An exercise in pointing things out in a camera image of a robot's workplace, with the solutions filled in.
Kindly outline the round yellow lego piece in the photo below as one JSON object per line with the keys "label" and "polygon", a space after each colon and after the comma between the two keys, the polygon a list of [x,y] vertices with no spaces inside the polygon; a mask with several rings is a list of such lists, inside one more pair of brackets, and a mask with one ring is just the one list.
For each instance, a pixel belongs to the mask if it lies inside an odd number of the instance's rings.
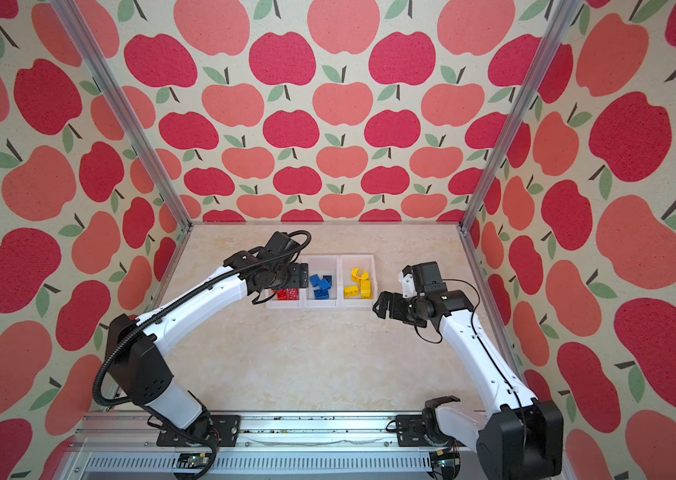
{"label": "round yellow lego piece", "polygon": [[351,270],[351,279],[353,282],[360,284],[361,280],[369,280],[370,274],[362,268],[354,268]]}

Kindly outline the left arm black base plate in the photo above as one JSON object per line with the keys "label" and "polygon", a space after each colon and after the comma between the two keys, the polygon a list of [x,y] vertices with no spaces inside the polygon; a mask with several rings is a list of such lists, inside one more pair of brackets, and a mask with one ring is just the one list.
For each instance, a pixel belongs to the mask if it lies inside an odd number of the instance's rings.
{"label": "left arm black base plate", "polygon": [[159,447],[234,447],[240,433],[239,415],[201,414],[182,434],[160,428]]}

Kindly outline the red lego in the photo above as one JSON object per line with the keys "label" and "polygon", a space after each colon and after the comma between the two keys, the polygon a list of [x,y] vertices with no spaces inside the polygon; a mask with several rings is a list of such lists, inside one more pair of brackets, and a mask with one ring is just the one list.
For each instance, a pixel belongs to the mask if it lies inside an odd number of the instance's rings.
{"label": "red lego", "polygon": [[277,291],[278,301],[297,301],[300,299],[300,292],[298,289],[283,289]]}

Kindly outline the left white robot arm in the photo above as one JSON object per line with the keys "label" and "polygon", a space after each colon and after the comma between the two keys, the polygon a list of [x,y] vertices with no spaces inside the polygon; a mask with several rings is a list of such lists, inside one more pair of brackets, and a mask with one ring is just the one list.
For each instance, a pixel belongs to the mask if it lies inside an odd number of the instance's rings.
{"label": "left white robot arm", "polygon": [[102,407],[131,403],[157,428],[191,446],[214,446],[219,435],[209,410],[174,377],[167,356],[226,307],[254,295],[254,305],[280,290],[305,287],[308,266],[297,261],[311,243],[306,230],[276,231],[266,245],[240,250],[198,285],[136,319],[122,314],[108,327],[105,358],[92,383]]}

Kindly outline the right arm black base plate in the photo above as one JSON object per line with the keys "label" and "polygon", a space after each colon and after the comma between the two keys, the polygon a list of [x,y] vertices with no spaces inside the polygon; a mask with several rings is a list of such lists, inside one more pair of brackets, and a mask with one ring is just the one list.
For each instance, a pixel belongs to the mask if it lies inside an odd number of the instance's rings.
{"label": "right arm black base plate", "polygon": [[432,447],[422,414],[397,415],[393,426],[400,447]]}

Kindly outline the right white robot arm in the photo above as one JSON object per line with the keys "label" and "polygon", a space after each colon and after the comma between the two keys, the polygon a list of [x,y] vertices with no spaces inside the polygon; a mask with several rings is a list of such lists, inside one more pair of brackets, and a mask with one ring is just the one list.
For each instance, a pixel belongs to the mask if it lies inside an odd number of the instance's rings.
{"label": "right white robot arm", "polygon": [[406,266],[399,293],[380,293],[373,306],[381,319],[420,330],[432,326],[457,353],[484,404],[478,419],[455,396],[425,403],[418,423],[396,421],[399,441],[418,438],[433,447],[465,446],[489,479],[547,479],[563,467],[564,419],[512,370],[486,335],[477,307],[452,290],[435,262]]}

